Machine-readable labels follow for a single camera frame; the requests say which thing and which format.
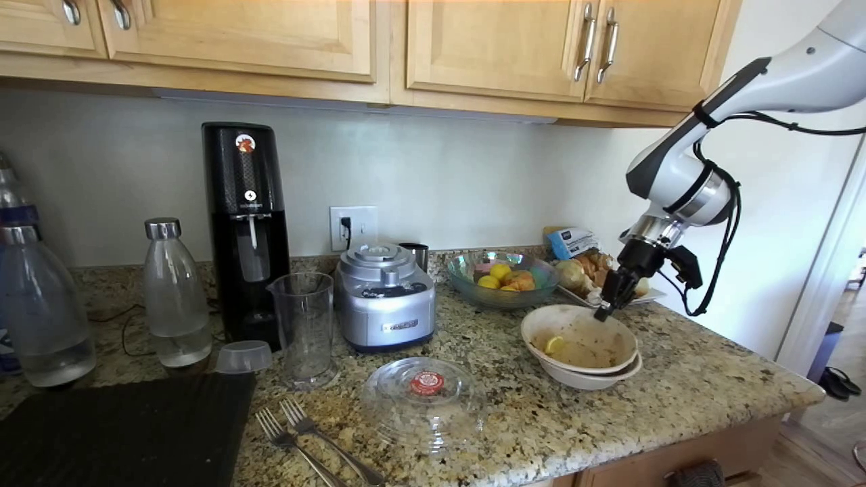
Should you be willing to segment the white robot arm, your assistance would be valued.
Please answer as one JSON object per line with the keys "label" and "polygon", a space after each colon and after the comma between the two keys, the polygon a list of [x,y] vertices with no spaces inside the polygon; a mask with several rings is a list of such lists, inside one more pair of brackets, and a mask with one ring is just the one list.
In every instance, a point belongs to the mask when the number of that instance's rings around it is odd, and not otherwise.
{"label": "white robot arm", "polygon": [[804,133],[785,114],[827,114],[864,101],[866,0],[838,0],[798,44],[729,75],[628,166],[626,183],[647,210],[619,236],[623,249],[593,306],[596,316],[632,302],[637,283],[662,266],[677,270],[678,298],[704,289],[695,309],[684,306],[691,316],[711,302],[742,221],[742,183],[704,151],[704,140],[734,136],[731,121]]}

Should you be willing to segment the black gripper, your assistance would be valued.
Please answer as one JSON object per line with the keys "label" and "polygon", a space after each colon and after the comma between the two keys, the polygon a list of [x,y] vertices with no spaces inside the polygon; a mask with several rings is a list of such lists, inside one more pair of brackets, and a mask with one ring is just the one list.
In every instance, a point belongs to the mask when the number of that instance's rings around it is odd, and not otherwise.
{"label": "black gripper", "polygon": [[593,310],[599,321],[607,321],[613,310],[631,306],[637,298],[637,283],[642,278],[655,277],[665,263],[673,266],[677,278],[688,289],[699,289],[704,283],[699,259],[684,245],[662,245],[647,240],[628,240],[616,258],[616,268],[607,277],[600,287],[600,300]]}

